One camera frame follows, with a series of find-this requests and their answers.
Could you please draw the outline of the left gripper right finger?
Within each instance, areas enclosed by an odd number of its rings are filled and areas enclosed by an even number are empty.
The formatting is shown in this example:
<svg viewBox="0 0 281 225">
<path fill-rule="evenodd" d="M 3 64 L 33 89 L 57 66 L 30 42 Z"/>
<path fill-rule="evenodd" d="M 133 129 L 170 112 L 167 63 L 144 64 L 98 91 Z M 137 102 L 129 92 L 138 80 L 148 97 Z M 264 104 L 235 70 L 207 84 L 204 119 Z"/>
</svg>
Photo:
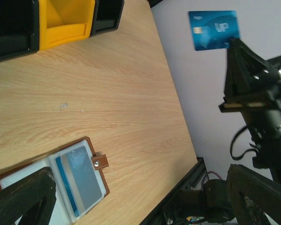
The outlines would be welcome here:
<svg viewBox="0 0 281 225">
<path fill-rule="evenodd" d="M 240 225 L 281 225 L 281 184 L 255 171 L 231 164 L 227 175 L 231 205 Z"/>
</svg>

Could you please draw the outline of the brown leather card holder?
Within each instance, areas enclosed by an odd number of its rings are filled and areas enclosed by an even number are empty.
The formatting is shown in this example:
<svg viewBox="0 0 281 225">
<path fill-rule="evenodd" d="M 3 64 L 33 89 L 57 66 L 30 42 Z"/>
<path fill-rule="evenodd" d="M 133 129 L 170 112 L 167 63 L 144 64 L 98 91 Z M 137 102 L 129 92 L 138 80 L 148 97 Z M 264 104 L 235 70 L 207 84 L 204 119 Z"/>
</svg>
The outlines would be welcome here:
<svg viewBox="0 0 281 225">
<path fill-rule="evenodd" d="M 57 149 L 49 152 L 48 155 L 41 155 L 33 159 L 29 159 L 20 163 L 19 165 L 8 168 L 6 171 L 0 173 L 0 191 L 10 185 L 16 183 L 17 181 L 31 175 L 32 173 L 38 171 L 43 167 L 50 167 L 53 171 L 53 176 L 56 182 L 56 202 L 52 212 L 52 216 L 49 225 L 73 225 L 84 215 L 86 215 L 90 210 L 85 212 L 79 217 L 74 216 L 74 212 L 70 205 L 70 201 L 67 197 L 65 186 L 61 179 L 60 173 L 58 171 L 57 165 L 55 163 L 56 157 L 67 153 L 68 151 L 77 149 L 84 146 L 89 154 L 90 161 L 93 164 L 94 170 L 98 174 L 98 182 L 101 185 L 101 190 L 104 193 L 103 200 L 110 192 L 107 182 L 105 180 L 103 169 L 109 165 L 107 157 L 105 155 L 96 154 L 91 140 L 88 137 L 83 137 L 72 141 L 70 143 L 64 144 Z"/>
</svg>

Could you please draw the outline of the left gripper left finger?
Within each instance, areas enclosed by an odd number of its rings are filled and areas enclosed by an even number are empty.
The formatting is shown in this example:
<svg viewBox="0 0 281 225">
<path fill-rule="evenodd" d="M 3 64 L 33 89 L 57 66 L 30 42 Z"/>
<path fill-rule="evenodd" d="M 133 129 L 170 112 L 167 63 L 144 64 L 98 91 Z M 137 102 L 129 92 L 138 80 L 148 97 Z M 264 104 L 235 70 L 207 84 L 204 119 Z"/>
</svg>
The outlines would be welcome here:
<svg viewBox="0 0 281 225">
<path fill-rule="evenodd" d="M 50 167 L 0 191 L 0 225 L 47 225 L 56 202 L 56 182 Z"/>
</svg>

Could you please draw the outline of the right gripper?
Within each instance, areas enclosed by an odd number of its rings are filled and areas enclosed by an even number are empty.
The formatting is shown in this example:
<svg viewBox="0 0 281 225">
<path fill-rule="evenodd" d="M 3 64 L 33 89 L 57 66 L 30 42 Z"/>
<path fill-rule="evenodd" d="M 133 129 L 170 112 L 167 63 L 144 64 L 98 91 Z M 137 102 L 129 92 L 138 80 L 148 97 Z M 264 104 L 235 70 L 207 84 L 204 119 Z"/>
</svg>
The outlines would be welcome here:
<svg viewBox="0 0 281 225">
<path fill-rule="evenodd" d="M 252 158 L 253 167 L 269 169 L 277 183 L 281 183 L 280 75 L 281 56 L 267 61 L 241 39 L 230 40 L 224 87 L 226 99 L 219 109 L 222 113 L 240 112 L 245 121 L 245 126 L 234 135 L 230 151 L 238 136 L 248 130 L 253 143 L 246 152 L 256 154 Z M 240 102 L 227 99 L 233 97 Z"/>
</svg>

